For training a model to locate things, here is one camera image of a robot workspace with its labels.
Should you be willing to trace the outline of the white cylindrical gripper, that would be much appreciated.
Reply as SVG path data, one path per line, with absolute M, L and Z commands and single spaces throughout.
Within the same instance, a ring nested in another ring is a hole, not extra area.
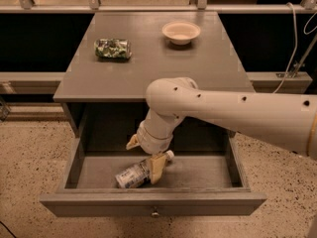
M 157 183 L 162 176 L 166 164 L 166 154 L 163 152 L 168 149 L 172 138 L 173 136 L 168 136 L 167 138 L 159 139 L 152 136 L 147 131 L 145 122 L 142 122 L 137 130 L 137 135 L 134 134 L 126 145 L 127 150 L 131 150 L 140 145 L 147 154 L 152 155 L 150 157 L 151 184 Z

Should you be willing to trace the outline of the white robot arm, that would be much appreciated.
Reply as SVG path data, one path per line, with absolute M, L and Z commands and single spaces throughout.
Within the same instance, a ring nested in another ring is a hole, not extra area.
M 149 112 L 127 143 L 148 154 L 164 152 L 186 117 L 317 159 L 317 96 L 207 91 L 189 77 L 153 81 L 146 90 Z

